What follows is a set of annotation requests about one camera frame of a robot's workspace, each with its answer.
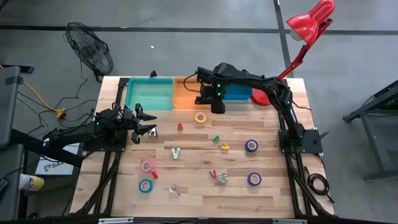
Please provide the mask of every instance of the wooden tabletop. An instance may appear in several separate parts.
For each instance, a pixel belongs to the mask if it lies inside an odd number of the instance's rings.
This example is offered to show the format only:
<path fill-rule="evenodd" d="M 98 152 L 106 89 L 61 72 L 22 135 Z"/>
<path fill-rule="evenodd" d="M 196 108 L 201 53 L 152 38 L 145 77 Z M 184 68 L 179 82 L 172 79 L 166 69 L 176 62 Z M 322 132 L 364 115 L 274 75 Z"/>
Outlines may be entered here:
<path fill-rule="evenodd" d="M 104 77 L 97 111 L 111 107 L 119 78 Z M 309 107 L 303 79 L 288 78 L 287 83 L 293 91 L 294 101 L 299 106 Z M 296 107 L 294 110 L 305 128 L 313 128 L 311 111 Z M 144 124 L 157 124 L 159 136 L 150 138 L 145 135 L 140 144 L 127 141 L 119 166 L 113 217 L 294 217 L 285 157 L 280 153 L 277 137 L 279 120 L 272 106 L 261 107 L 247 100 L 226 102 L 225 114 L 212 114 L 208 110 L 146 111 L 145 108 L 144 112 L 158 117 Z M 194 116 L 198 112 L 207 115 L 204 124 L 195 122 Z M 182 123 L 183 131 L 177 130 L 178 123 Z M 213 143 L 217 135 L 220 137 L 218 144 Z M 246 152 L 244 145 L 249 139 L 259 143 L 257 152 Z M 220 149 L 224 142 L 230 149 Z M 182 149 L 177 160 L 172 157 L 172 147 Z M 71 212 L 81 208 L 98 186 L 103 157 L 103 152 L 94 152 L 83 161 Z M 310 173 L 325 175 L 319 158 L 311 154 L 302 157 Z M 155 164 L 158 179 L 154 180 L 152 175 L 140 170 L 144 159 Z M 217 174 L 227 173 L 228 183 L 221 184 L 212 179 L 210 169 L 215 169 Z M 248 184 L 247 178 L 252 172 L 262 177 L 258 187 Z M 152 192 L 139 191 L 142 179 L 153 180 Z M 172 184 L 180 187 L 181 196 L 169 193 Z M 300 208 L 305 212 L 301 190 L 297 193 Z M 107 195 L 106 189 L 103 207 Z M 332 204 L 326 197 L 315 197 L 333 213 Z"/>

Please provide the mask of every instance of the red desk lamp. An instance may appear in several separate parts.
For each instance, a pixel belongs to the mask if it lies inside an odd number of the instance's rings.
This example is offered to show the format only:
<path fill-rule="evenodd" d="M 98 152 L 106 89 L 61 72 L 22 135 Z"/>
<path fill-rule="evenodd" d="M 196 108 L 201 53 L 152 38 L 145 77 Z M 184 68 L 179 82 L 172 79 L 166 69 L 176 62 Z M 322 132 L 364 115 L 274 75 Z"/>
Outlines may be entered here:
<path fill-rule="evenodd" d="M 321 0 L 309 13 L 294 16 L 286 21 L 292 28 L 290 31 L 292 38 L 294 40 L 304 40 L 307 44 L 303 45 L 290 66 L 276 77 L 277 80 L 283 79 L 303 63 L 305 54 L 333 22 L 328 19 L 328 16 L 334 10 L 335 3 L 333 0 Z M 261 90 L 253 89 L 251 99 L 257 105 L 267 106 L 270 104 L 267 95 Z"/>

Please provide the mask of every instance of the concrete floor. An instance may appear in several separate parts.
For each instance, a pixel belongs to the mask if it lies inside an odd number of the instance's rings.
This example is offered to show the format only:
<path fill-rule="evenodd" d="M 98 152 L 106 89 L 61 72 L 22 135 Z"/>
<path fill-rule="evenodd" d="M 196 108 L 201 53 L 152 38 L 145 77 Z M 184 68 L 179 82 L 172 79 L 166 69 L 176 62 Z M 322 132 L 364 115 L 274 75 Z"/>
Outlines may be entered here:
<path fill-rule="evenodd" d="M 306 13 L 317 0 L 280 0 L 285 21 Z M 398 30 L 395 0 L 335 0 L 331 30 Z M 0 24 L 65 26 L 79 21 L 88 26 L 195 27 L 278 29 L 273 0 L 13 0 L 0 12 Z M 114 61 L 111 75 L 188 75 L 197 66 L 213 68 L 220 62 L 265 76 L 285 68 L 279 34 L 232 34 L 189 32 L 97 32 L 109 45 Z M 360 121 L 345 124 L 342 117 L 355 110 L 379 89 L 396 80 L 398 40 L 396 35 L 324 35 L 294 73 L 304 78 L 323 139 L 326 174 L 335 212 L 345 218 L 398 222 L 398 179 L 364 182 L 362 176 L 377 171 L 376 161 Z M 302 43 L 289 36 L 293 59 Z M 40 91 L 50 105 L 63 96 L 73 96 L 81 83 L 78 57 L 63 40 L 63 32 L 0 30 L 0 63 L 35 67 L 25 80 Z M 89 82 L 78 100 L 68 108 L 96 99 L 100 84 L 83 66 Z M 20 91 L 34 97 L 25 87 Z M 33 109 L 42 108 L 26 101 Z M 70 119 L 89 112 L 87 103 L 68 113 Z M 60 127 L 54 115 L 44 119 L 50 129 Z M 30 131 L 39 125 L 37 116 L 17 104 L 14 128 Z M 41 217 L 60 215 L 67 204 L 66 190 L 54 190 L 34 199 L 32 207 Z"/>

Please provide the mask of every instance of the black metal frame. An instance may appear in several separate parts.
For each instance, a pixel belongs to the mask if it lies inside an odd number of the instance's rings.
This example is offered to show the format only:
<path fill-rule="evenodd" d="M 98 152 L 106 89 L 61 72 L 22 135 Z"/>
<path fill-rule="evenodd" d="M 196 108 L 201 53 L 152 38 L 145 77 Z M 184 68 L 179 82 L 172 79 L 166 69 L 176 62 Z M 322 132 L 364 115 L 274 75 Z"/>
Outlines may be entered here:
<path fill-rule="evenodd" d="M 362 105 L 359 109 L 351 112 L 348 116 L 343 117 L 346 123 L 351 123 L 356 118 L 361 118 L 366 135 L 368 137 L 371 149 L 375 155 L 376 162 L 380 168 L 380 172 L 368 174 L 363 177 L 364 180 L 376 180 L 388 177 L 397 177 L 398 169 L 395 169 L 391 164 L 388 155 L 388 149 L 380 149 L 376 146 L 375 135 L 371 132 L 368 121 L 366 120 L 368 114 L 384 114 L 394 115 L 398 114 L 397 110 L 379 110 L 379 107 L 385 105 L 391 100 L 398 98 L 398 80 L 391 83 L 387 87 L 375 93 L 370 98 L 374 97 L 369 103 Z"/>
<path fill-rule="evenodd" d="M 116 95 L 116 103 L 120 104 L 121 95 L 123 92 L 123 87 L 127 84 L 128 78 L 120 78 L 118 84 L 118 93 Z M 282 113 L 279 113 L 279 124 L 280 129 L 285 129 L 285 123 L 282 116 Z M 134 222 L 142 223 L 142 222 L 194 222 L 197 224 L 227 224 L 227 223 L 293 223 L 296 221 L 297 223 L 345 223 L 345 224 L 378 224 L 380 222 L 370 222 L 363 220 L 352 220 L 345 218 L 338 218 L 336 216 L 330 216 L 324 213 L 319 214 L 319 216 L 312 215 L 312 207 L 311 203 L 319 204 L 315 197 L 313 197 L 312 193 L 305 186 L 304 181 L 304 171 L 303 171 L 303 162 L 300 153 L 295 153 L 297 159 L 297 168 L 296 170 L 292 163 L 292 154 L 285 153 L 285 159 L 287 164 L 287 173 L 289 178 L 290 185 L 290 193 L 292 195 L 292 205 L 294 210 L 294 219 L 284 220 L 281 218 L 164 218 L 164 217 L 135 217 Z M 105 152 L 103 166 L 101 170 L 100 181 L 97 189 L 93 192 L 92 196 L 89 200 L 75 213 L 71 213 L 67 216 L 62 217 L 46 217 L 46 218 L 36 218 L 36 219 L 18 219 L 7 221 L 6 223 L 98 223 L 100 218 L 110 218 L 111 211 L 113 206 L 113 198 L 114 191 L 116 188 L 116 181 L 118 177 L 119 163 L 121 159 L 121 152 L 115 152 L 114 161 L 112 166 L 108 170 L 108 164 L 111 157 L 111 152 Z M 110 182 L 108 199 L 106 202 L 105 209 L 101 212 L 101 202 L 103 197 L 103 190 L 106 185 Z M 295 182 L 297 182 L 300 188 L 303 191 L 303 197 L 305 202 L 305 211 L 306 215 L 304 215 L 299 207 L 299 200 L 297 197 L 297 189 L 295 187 Z M 94 206 L 93 214 L 88 214 L 91 208 Z"/>

